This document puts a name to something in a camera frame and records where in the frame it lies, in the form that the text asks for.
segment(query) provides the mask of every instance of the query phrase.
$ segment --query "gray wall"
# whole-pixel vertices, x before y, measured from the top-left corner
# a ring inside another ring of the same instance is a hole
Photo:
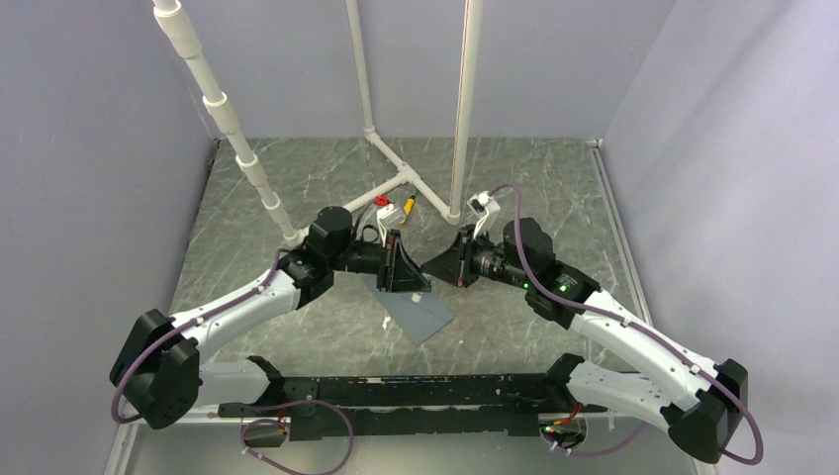
[[[102,473],[107,376],[166,309],[211,140],[144,2],[3,2],[0,473]]]
[[[839,473],[837,39],[834,0],[677,2],[606,134],[654,322],[750,370],[766,459],[723,474]]]
[[[360,137],[344,2],[185,4],[247,136]],[[487,1],[472,135],[602,137],[672,5]],[[380,134],[454,135],[464,1],[359,10]]]

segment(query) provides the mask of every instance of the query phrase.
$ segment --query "marble floor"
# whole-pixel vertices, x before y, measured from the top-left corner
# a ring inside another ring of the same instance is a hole
[[[453,140],[385,142],[448,201]],[[390,162],[362,139],[271,139],[251,145],[297,227],[311,222],[320,208],[349,202],[395,174]],[[283,243],[233,158],[230,144],[222,142],[172,312],[197,307],[250,281]],[[633,309],[584,141],[472,139],[465,175],[465,197],[518,182],[522,216],[532,216],[553,236],[557,257],[592,275]],[[412,192],[403,186],[389,196],[404,202]],[[500,196],[503,212],[491,233],[495,239],[513,215],[512,197]],[[456,229],[418,196],[402,234],[411,257],[423,263],[451,244]],[[338,273],[334,287],[316,302],[253,329],[215,360],[258,354],[290,376],[475,374],[542,372],[563,352],[572,352],[608,369],[629,369],[596,343],[537,317],[520,290],[479,280],[466,290],[435,282],[433,293],[455,320],[419,347],[393,321],[383,326],[384,307],[357,275]]]

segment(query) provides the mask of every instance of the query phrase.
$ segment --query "purple cable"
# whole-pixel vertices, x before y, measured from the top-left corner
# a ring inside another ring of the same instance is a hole
[[[272,458],[268,458],[268,457],[262,455],[261,453],[257,452],[256,450],[248,447],[247,446],[247,441],[245,440],[244,435],[249,428],[252,428],[253,426],[258,426],[258,425],[272,425],[272,426],[277,426],[277,427],[285,427],[286,426],[284,423],[281,423],[279,421],[274,421],[272,419],[259,419],[259,420],[253,421],[251,423],[248,423],[245,427],[243,427],[241,429],[239,440],[241,441],[241,446],[244,449],[244,451],[242,453],[247,453],[247,454],[249,454],[253,457],[256,457],[257,459],[267,463],[268,465],[270,465],[270,466],[272,466],[272,467],[274,467],[278,470],[282,470],[286,473],[289,473],[291,475],[332,475],[333,473],[335,473],[338,470],[340,470],[341,468],[343,468],[343,466],[346,464],[346,461],[349,460],[350,454],[352,454],[352,446],[353,446],[353,443],[354,443],[354,435],[353,435],[353,432],[352,432],[352,424],[350,423],[349,418],[346,416],[346,414],[343,413],[343,411],[341,409],[338,408],[338,406],[335,406],[335,405],[332,405],[332,404],[330,404],[326,401],[320,401],[320,400],[317,400],[317,399],[311,399],[311,400],[305,400],[305,401],[293,401],[291,403],[278,404],[276,406],[251,406],[249,404],[242,404],[241,406],[243,408],[247,408],[247,409],[251,409],[251,410],[254,410],[254,411],[262,412],[262,411],[280,411],[280,410],[283,410],[283,409],[286,409],[286,408],[293,408],[295,406],[303,406],[303,405],[306,405],[306,404],[315,404],[317,406],[324,406],[325,408],[328,408],[328,409],[331,409],[331,410],[335,411],[341,417],[341,419],[343,420],[343,423],[346,425],[346,431],[349,435],[349,444],[346,447],[346,454],[343,456],[341,461],[338,462],[338,464],[334,466],[334,468],[331,468],[331,469],[327,470],[326,472],[318,473],[318,474],[307,474],[307,473],[303,473],[303,472],[298,472],[296,470],[292,470],[291,468],[286,467],[285,465],[282,465],[282,464],[278,463],[277,461],[275,461]]]
[[[277,249],[277,252],[274,253],[274,260],[272,261],[271,267],[268,269],[268,274],[265,275],[265,279],[260,283],[258,286],[248,290],[247,292],[241,294],[240,296],[236,297],[235,299],[221,304],[220,306],[216,307],[215,309],[210,309],[207,312],[199,315],[198,317],[194,317],[187,321],[185,324],[179,326],[176,329],[172,329],[167,332],[164,336],[156,339],[154,343],[148,346],[137,359],[129,366],[129,369],[123,373],[123,377],[120,379],[120,383],[117,384],[117,390],[114,392],[114,399],[111,400],[111,418],[118,424],[128,424],[140,419],[140,415],[134,415],[129,418],[125,418],[120,414],[120,398],[122,398],[123,394],[126,392],[126,387],[129,385],[129,381],[131,380],[134,373],[137,372],[138,368],[148,359],[148,357],[157,351],[164,343],[166,343],[170,338],[174,337],[175,335],[182,333],[192,327],[196,327],[199,325],[199,319],[203,319],[204,322],[208,322],[210,318],[228,310],[236,305],[244,302],[245,300],[253,297],[254,295],[262,293],[260,287],[268,287],[271,285],[271,281],[274,279],[274,276],[277,274],[277,264],[280,261],[280,256],[283,252],[288,252],[288,249],[280,247]]]
[[[493,188],[488,194],[490,196],[493,196],[499,190],[502,190],[504,188],[510,188],[510,189],[513,190],[514,199],[515,199],[515,207],[514,207],[515,215],[514,215],[514,219],[513,219],[513,232],[515,234],[515,250],[518,253],[518,259],[521,261],[521,267],[524,269],[524,273],[527,274],[527,278],[530,279],[530,283],[532,283],[533,286],[539,292],[541,292],[545,297],[547,297],[548,299],[550,299],[550,300],[552,300],[552,301],[554,301],[554,302],[556,302],[560,305],[564,305],[564,306],[571,307],[571,308],[578,309],[578,310],[594,312],[596,314],[602,315],[604,317],[607,317],[607,318],[610,318],[610,319],[613,319],[617,322],[622,323],[623,322],[623,317],[621,317],[620,315],[615,314],[613,312],[610,312],[608,310],[593,307],[591,305],[581,304],[581,303],[578,303],[578,302],[574,302],[572,300],[563,299],[562,297],[554,294],[553,292],[551,292],[550,290],[545,288],[545,286],[542,285],[542,283],[539,282],[538,279],[536,279],[535,274],[533,274],[533,269],[530,268],[530,264],[527,263],[527,258],[524,254],[524,247],[521,244],[521,222],[520,222],[521,221],[521,196],[520,196],[520,192],[518,190],[518,185],[515,184],[515,183],[505,183],[505,184],[502,184],[502,185],[499,185],[499,186]],[[690,358],[684,356],[680,351],[678,351],[676,348],[674,348],[665,339],[658,336],[655,332],[650,331],[646,327],[644,327],[642,325],[639,325],[636,322],[630,322],[629,326],[633,327],[634,329],[638,330],[641,333],[644,333],[646,336],[648,336],[649,338],[651,338],[654,341],[656,341],[657,343],[659,343],[662,347],[667,349],[671,354],[676,356],[686,366],[688,366],[688,367],[694,366],[694,363],[691,361]],[[734,393],[732,393],[728,388],[723,386],[722,383],[717,381],[715,378],[711,377],[711,375],[708,374],[705,370],[700,368],[698,375],[700,377],[702,377],[704,380],[706,380],[707,382],[709,382],[714,388],[716,388],[720,393],[722,393],[726,398],[728,398],[734,404],[734,406],[737,408],[737,410],[740,411],[740,413],[743,415],[744,418],[746,418],[746,422],[749,423],[749,428],[752,430],[752,434],[755,437],[755,456],[752,457],[752,458],[745,458],[741,455],[731,453],[731,452],[729,452],[728,450],[725,450],[725,449],[722,450],[722,453],[724,455],[728,456],[729,458],[731,458],[732,460],[735,460],[737,462],[740,462],[740,463],[743,463],[743,464],[746,464],[746,465],[757,465],[758,463],[760,463],[761,460],[763,460],[763,436],[761,435],[760,429],[758,428],[757,421],[755,421],[755,418],[754,418],[754,416],[752,416],[752,413],[749,411],[749,409],[746,407],[746,405],[743,404],[742,401],[740,401],[740,398],[735,396]],[[620,448],[624,448],[631,441],[631,439],[634,438],[635,436],[637,436],[637,433],[633,432],[627,438],[627,440],[625,440],[624,442],[621,442],[618,446]],[[605,452],[612,453],[611,449],[605,450]]]
[[[625,438],[623,440],[623,442],[619,443],[618,445],[616,445],[612,448],[607,448],[605,450],[598,450],[598,451],[594,451],[594,452],[574,450],[573,448],[572,449],[567,449],[566,448],[564,450],[566,450],[566,451],[571,450],[570,452],[566,452],[566,453],[568,453],[568,455],[570,455],[572,457],[600,457],[600,456],[603,456],[603,455],[612,455],[613,453],[615,453],[615,452],[621,450],[622,448],[626,447],[627,445],[629,445],[635,438],[637,438],[639,435],[641,435],[641,433],[644,432],[644,430],[646,428],[647,428],[647,423],[641,423],[641,425],[636,427],[635,430],[633,430],[632,433],[627,438]],[[548,442],[548,445],[553,447],[553,442],[551,442],[548,439],[548,437],[545,436],[545,434],[542,435],[542,438],[546,442]]]

